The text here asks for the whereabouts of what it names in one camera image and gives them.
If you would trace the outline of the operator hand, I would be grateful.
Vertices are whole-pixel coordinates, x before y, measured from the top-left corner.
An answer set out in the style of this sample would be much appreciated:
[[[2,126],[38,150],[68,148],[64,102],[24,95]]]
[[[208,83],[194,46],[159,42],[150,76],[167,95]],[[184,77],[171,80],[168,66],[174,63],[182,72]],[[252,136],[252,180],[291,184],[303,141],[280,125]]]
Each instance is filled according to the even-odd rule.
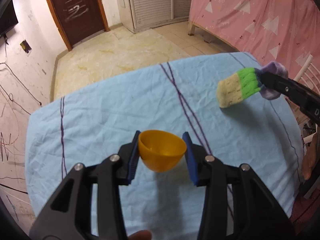
[[[148,230],[141,230],[130,235],[128,240],[152,240],[152,233]]]

